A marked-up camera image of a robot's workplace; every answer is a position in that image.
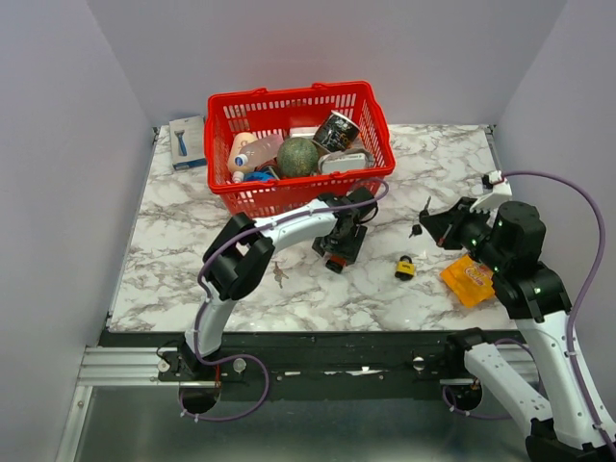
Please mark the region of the black head key set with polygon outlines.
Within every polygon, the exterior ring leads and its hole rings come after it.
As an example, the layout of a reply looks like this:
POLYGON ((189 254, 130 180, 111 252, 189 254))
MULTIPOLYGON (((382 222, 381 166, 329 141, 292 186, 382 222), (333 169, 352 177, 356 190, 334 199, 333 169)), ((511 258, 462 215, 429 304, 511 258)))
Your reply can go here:
POLYGON ((410 231, 408 238, 420 236, 423 233, 421 219, 429 215, 428 208, 429 208, 430 201, 431 201, 431 197, 429 196, 427 198, 427 201, 425 202, 424 207, 420 210, 418 218, 416 219, 414 224, 411 226, 411 231, 410 231))

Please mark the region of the orange black padlock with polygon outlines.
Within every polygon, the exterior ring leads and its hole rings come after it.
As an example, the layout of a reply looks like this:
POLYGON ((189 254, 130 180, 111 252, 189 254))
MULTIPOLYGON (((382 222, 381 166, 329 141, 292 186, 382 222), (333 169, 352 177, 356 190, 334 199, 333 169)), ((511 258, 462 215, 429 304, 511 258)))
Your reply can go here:
POLYGON ((332 256, 331 256, 331 257, 330 257, 330 258, 326 261, 325 266, 326 266, 329 270, 331 270, 331 271, 333 271, 333 272, 335 272, 335 273, 340 274, 340 273, 343 271, 343 269, 345 268, 346 263, 347 263, 347 262, 346 262, 346 260, 345 260, 345 259, 343 259, 343 258, 341 258, 341 257, 338 257, 338 256, 334 256, 334 255, 332 255, 332 256))

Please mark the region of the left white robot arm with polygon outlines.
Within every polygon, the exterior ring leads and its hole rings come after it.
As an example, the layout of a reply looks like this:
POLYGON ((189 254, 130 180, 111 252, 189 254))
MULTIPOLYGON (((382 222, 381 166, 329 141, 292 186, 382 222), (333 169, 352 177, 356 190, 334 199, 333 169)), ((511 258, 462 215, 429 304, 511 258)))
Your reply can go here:
POLYGON ((377 198, 365 187, 347 195, 323 193, 290 212, 250 218, 239 213, 227 221, 203 255, 197 283, 205 298, 180 347, 180 368, 193 380, 214 366, 222 333, 237 302, 260 285, 278 252, 310 242, 325 266, 336 273, 354 264, 377 212, 377 198))

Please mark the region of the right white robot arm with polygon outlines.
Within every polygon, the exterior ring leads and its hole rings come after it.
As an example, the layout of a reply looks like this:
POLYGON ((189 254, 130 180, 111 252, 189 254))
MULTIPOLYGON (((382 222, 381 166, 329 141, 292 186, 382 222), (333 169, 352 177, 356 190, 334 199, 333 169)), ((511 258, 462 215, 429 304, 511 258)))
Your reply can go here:
POLYGON ((533 461, 610 461, 615 454, 615 422, 600 410, 594 420, 576 372, 589 371, 578 350, 568 347, 566 325, 572 303, 556 272, 540 262, 546 226, 537 209, 508 201, 493 223, 463 197, 448 211, 422 210, 419 221, 445 250, 466 249, 492 271, 496 298, 526 340, 545 391, 539 393, 488 342, 480 329, 449 337, 445 370, 456 377, 478 378, 507 411, 525 437, 533 461))

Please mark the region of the silver key bunch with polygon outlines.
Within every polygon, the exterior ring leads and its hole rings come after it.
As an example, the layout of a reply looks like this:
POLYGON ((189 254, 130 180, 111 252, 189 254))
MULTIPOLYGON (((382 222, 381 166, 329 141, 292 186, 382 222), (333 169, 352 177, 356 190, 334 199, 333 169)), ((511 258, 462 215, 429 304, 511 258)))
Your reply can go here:
POLYGON ((284 270, 279 267, 277 262, 274 263, 273 277, 274 281, 278 284, 278 287, 280 289, 283 288, 283 281, 289 278, 289 276, 284 272, 284 270))

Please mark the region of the yellow black padlock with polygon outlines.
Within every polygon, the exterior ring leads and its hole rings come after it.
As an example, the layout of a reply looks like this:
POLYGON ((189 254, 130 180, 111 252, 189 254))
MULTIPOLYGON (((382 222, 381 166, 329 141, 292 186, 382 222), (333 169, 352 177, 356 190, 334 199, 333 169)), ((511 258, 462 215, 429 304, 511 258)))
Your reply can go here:
POLYGON ((408 255, 399 258, 395 270, 395 278, 401 281, 409 281, 415 277, 416 269, 413 260, 408 255))

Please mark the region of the orange snack bag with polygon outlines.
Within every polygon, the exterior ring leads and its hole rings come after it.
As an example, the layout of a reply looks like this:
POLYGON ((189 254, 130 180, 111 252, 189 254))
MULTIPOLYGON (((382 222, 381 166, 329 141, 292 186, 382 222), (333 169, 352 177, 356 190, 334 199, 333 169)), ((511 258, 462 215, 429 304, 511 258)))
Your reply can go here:
POLYGON ((459 258, 440 273, 444 283, 466 308, 473 308, 495 296, 492 275, 490 269, 469 255, 459 258))

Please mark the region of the silver tin container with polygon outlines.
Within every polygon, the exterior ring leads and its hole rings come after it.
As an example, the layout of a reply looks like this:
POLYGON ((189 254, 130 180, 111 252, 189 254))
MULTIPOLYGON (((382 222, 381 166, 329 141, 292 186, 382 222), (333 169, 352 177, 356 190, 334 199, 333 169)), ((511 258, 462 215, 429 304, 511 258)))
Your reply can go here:
POLYGON ((373 166, 373 154, 364 148, 350 148, 325 154, 318 161, 319 174, 348 172, 373 166))

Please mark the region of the green round melon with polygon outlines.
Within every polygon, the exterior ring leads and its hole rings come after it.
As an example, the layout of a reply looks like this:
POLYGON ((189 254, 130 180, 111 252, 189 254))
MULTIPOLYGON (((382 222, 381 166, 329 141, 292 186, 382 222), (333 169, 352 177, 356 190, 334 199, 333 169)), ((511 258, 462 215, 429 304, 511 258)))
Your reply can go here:
POLYGON ((318 166, 319 151, 312 141, 289 138, 278 149, 276 161, 282 175, 297 178, 312 175, 318 166))

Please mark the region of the blue object in basket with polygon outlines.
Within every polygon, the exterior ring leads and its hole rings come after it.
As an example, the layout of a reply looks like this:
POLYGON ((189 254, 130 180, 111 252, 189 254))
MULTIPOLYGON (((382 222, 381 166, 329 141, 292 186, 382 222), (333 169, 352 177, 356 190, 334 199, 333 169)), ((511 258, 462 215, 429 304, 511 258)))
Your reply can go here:
POLYGON ((245 182, 268 182, 269 180, 276 180, 276 177, 265 171, 253 171, 244 177, 245 182))

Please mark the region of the black printed can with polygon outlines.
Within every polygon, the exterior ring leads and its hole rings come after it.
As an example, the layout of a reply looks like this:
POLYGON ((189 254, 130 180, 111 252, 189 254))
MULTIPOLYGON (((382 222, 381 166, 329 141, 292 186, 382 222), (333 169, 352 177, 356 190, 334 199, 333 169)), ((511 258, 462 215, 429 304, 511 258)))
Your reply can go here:
POLYGON ((360 127, 347 116, 331 111, 312 138, 326 152, 345 151, 360 135, 360 127))

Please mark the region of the white box in basket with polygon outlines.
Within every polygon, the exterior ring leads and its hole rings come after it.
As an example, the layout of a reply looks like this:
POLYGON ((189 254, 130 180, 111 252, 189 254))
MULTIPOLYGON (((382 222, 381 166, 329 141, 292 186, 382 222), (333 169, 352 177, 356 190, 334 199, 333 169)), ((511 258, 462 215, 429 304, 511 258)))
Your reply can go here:
POLYGON ((293 127, 289 131, 289 137, 311 140, 316 135, 318 129, 318 126, 293 127))

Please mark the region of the pink lotion bottle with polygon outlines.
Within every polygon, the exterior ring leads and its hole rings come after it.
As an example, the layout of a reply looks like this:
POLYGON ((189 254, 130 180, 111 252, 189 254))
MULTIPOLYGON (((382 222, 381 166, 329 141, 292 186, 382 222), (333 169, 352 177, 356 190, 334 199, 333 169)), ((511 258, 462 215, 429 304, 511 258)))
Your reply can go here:
POLYGON ((276 133, 261 139, 249 132, 236 135, 227 161, 232 181, 243 182, 247 174, 273 160, 282 143, 283 137, 276 133))

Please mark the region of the red plastic shopping basket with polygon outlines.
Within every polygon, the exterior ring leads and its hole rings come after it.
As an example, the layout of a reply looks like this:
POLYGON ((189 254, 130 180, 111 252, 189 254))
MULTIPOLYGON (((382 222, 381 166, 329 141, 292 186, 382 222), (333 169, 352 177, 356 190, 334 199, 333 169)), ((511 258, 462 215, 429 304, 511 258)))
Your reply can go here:
POLYGON ((365 81, 218 93, 204 127, 208 186, 231 213, 267 217, 354 184, 375 193, 396 166, 365 81))

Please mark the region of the blue razor package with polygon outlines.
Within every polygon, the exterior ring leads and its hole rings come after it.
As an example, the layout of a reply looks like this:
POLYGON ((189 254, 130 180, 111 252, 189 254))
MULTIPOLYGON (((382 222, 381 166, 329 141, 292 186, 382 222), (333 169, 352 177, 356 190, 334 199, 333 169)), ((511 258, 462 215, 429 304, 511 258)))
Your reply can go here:
POLYGON ((204 118, 179 118, 169 123, 171 164, 174 170, 207 165, 204 150, 204 118))

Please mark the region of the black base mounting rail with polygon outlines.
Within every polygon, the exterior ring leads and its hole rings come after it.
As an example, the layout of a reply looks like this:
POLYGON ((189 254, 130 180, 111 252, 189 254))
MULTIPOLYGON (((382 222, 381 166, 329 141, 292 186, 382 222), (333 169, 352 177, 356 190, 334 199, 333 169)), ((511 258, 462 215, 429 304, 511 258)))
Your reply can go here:
POLYGON ((450 387, 459 407, 483 392, 464 369, 450 331, 226 333, 199 363, 187 342, 158 351, 158 378, 190 398, 229 401, 434 399, 450 387))

